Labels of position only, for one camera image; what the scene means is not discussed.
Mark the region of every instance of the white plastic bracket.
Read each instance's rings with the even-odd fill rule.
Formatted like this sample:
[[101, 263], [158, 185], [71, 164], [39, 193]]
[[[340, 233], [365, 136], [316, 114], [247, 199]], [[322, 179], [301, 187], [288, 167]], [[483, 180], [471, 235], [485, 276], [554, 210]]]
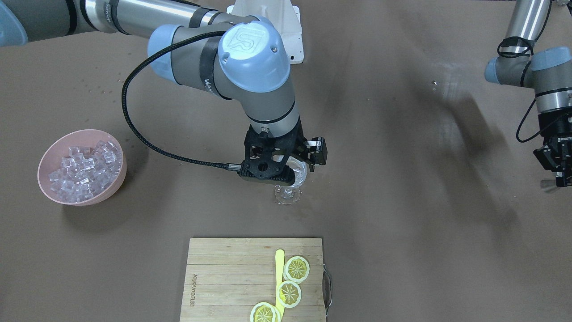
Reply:
[[304, 61], [300, 8], [292, 6], [290, 0], [236, 0], [234, 6], [227, 8], [227, 13], [266, 17], [280, 33], [290, 64]]

